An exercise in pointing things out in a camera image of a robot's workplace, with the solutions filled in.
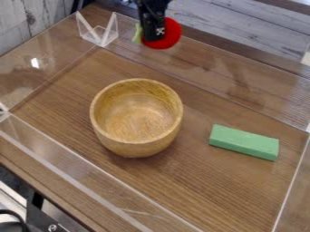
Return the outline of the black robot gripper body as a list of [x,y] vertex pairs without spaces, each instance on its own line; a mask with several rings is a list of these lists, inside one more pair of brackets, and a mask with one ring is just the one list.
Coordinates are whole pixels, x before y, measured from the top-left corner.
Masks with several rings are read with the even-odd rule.
[[140,13],[164,13],[172,0],[135,0]]

